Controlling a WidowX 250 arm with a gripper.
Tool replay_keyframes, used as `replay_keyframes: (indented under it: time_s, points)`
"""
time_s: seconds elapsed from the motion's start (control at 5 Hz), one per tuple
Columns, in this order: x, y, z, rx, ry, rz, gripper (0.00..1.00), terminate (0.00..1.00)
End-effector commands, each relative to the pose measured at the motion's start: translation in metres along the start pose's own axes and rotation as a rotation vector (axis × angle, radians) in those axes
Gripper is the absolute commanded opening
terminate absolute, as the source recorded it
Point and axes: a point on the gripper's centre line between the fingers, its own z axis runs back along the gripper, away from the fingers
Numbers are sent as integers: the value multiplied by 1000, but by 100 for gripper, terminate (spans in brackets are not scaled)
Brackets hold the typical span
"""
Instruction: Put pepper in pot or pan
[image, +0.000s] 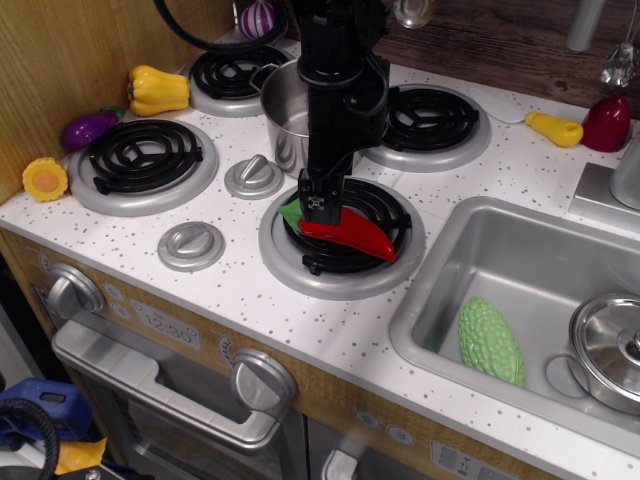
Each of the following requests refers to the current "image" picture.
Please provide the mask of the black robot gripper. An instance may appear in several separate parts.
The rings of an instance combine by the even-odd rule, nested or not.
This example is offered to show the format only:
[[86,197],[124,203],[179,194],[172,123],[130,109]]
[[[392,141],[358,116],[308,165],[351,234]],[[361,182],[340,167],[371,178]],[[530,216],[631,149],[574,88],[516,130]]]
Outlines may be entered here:
[[380,145],[386,131],[390,63],[368,51],[349,78],[313,71],[303,61],[298,74],[309,114],[307,166],[298,177],[302,216],[337,225],[353,154]]

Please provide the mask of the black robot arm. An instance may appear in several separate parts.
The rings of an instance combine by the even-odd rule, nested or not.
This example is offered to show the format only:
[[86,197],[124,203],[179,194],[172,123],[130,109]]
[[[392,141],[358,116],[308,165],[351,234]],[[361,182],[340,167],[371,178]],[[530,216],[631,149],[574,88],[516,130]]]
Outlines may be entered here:
[[389,63],[373,52],[388,33],[381,1],[295,1],[301,37],[298,75],[308,93],[307,164],[298,177],[303,217],[340,222],[353,155],[381,144]]

